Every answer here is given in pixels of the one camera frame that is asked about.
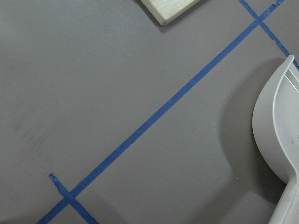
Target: wooden block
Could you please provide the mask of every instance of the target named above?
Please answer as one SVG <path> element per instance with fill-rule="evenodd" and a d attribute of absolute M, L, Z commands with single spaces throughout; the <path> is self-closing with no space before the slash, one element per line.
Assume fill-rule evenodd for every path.
<path fill-rule="evenodd" d="M 141 0 L 161 26 L 165 26 L 200 0 Z"/>

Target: gray painted surface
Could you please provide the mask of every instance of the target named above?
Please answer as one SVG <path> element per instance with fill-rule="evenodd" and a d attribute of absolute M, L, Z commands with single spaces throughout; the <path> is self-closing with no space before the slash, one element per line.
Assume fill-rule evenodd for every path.
<path fill-rule="evenodd" d="M 266 20 L 295 57 L 296 5 Z M 231 0 L 164 28 L 135 0 L 1 1 L 0 223 L 38 221 L 62 198 L 49 173 L 73 189 L 252 21 Z M 251 116 L 284 58 L 257 28 L 77 199 L 103 224 L 267 223 L 285 186 Z"/>

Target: dustpan handle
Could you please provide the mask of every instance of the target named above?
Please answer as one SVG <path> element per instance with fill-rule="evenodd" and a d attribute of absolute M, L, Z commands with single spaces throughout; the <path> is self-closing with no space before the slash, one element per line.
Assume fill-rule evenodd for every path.
<path fill-rule="evenodd" d="M 299 223 L 299 182 L 291 179 L 270 219 L 269 224 L 298 224 Z"/>

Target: blue painter's tape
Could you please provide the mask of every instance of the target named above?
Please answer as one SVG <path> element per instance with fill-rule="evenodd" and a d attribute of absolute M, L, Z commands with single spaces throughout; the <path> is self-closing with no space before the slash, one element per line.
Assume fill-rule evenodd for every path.
<path fill-rule="evenodd" d="M 64 185 L 55 177 L 53 174 L 49 175 L 50 179 L 53 181 L 57 187 L 59 193 L 68 200 L 71 206 L 77 211 L 77 213 L 82 216 L 82 218 L 88 224 L 99 224 L 87 211 L 86 209 L 67 191 Z"/>
<path fill-rule="evenodd" d="M 260 17 L 265 20 L 280 3 L 271 5 Z M 123 152 L 126 151 L 143 133 L 145 133 L 157 120 L 159 120 L 172 106 L 174 106 L 195 84 L 197 84 L 209 71 L 221 62 L 236 46 L 238 46 L 257 26 L 255 21 L 250 24 L 237 38 L 234 39 L 218 56 L 216 56 L 206 67 L 184 85 L 173 97 L 171 97 L 157 112 L 144 122 L 133 134 L 131 134 L 120 146 L 118 146 L 100 165 L 98 165 L 86 178 L 84 178 L 71 192 L 77 197 L 94 179 L 96 179 L 108 166 L 110 166 Z M 49 223 L 59 212 L 68 205 L 64 198 L 37 224 Z"/>
<path fill-rule="evenodd" d="M 284 0 L 277 0 L 278 5 L 280 5 Z M 279 39 L 274 35 L 274 33 L 269 29 L 269 27 L 258 17 L 255 11 L 248 5 L 245 0 L 239 0 L 239 2 L 245 7 L 245 9 L 252 15 L 252 17 L 258 22 L 258 24 L 263 28 L 263 30 L 269 35 L 269 37 L 275 41 L 276 45 L 281 49 L 285 56 L 289 56 L 290 53 L 284 47 L 284 45 L 279 41 Z M 294 60 L 294 65 L 299 69 L 298 63 Z"/>

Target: dustpan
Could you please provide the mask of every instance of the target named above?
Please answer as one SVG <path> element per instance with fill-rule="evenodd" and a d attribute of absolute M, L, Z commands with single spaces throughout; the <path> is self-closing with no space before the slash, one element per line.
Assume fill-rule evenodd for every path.
<path fill-rule="evenodd" d="M 253 111 L 256 144 L 287 184 L 270 224 L 299 224 L 299 72 L 293 61 L 289 56 L 274 72 Z"/>

